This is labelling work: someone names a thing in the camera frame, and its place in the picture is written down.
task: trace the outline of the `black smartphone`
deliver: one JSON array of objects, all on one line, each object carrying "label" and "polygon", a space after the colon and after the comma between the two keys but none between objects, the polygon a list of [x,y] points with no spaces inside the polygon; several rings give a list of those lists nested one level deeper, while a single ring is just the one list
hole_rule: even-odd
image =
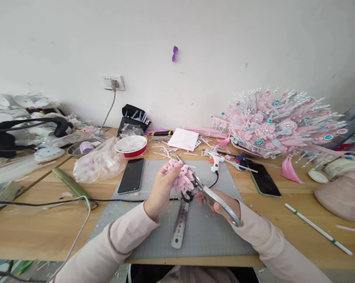
[{"label": "black smartphone", "polygon": [[248,162],[248,167],[257,171],[257,173],[252,171],[250,172],[252,179],[255,182],[256,188],[260,194],[268,197],[281,197],[280,191],[263,165]]},{"label": "black smartphone", "polygon": [[119,189],[118,194],[122,193],[134,193],[139,191],[141,187],[141,178],[143,172],[143,163],[145,159],[131,159],[128,161],[128,164],[125,167],[123,178]]}]

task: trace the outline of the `metal ruler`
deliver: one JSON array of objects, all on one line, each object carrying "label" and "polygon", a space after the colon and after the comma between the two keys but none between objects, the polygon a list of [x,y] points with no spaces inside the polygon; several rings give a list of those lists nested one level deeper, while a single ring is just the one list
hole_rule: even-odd
[{"label": "metal ruler", "polygon": [[174,234],[171,240],[171,246],[173,248],[181,248],[183,243],[185,224],[187,223],[189,203],[181,201],[179,213],[177,214]]}]

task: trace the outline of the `white paper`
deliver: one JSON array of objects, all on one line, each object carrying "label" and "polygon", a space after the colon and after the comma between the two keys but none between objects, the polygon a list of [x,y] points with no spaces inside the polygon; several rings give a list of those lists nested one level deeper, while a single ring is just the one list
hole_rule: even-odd
[{"label": "white paper", "polygon": [[172,147],[193,151],[197,139],[198,133],[176,128],[167,144]]}]

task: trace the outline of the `wall socket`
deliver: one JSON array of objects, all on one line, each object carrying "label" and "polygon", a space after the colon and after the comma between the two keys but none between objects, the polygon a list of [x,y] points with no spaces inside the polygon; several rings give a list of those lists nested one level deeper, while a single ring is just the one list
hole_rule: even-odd
[{"label": "wall socket", "polygon": [[112,90],[111,87],[111,79],[115,80],[119,83],[119,87],[116,90],[123,90],[125,91],[125,85],[123,81],[123,76],[113,76],[113,75],[99,75],[100,82],[104,89]]}]

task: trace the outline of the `black container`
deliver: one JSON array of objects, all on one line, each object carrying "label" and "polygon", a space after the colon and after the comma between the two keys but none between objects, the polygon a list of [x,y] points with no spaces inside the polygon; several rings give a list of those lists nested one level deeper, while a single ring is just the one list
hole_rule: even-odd
[{"label": "black container", "polygon": [[141,113],[141,118],[142,118],[143,115],[145,114],[144,110],[137,108],[137,107],[130,105],[130,104],[127,104],[123,107],[123,109],[122,109],[123,118],[121,119],[121,122],[120,122],[119,132],[117,134],[118,137],[121,134],[121,129],[124,128],[124,124],[140,125],[141,129],[143,129],[143,131],[146,132],[147,128],[151,124],[151,121],[149,121],[146,124],[146,123],[142,123],[138,120],[132,119],[131,117],[133,116],[134,113],[136,113],[137,110],[138,110],[138,112],[135,117],[139,117],[139,113]]}]

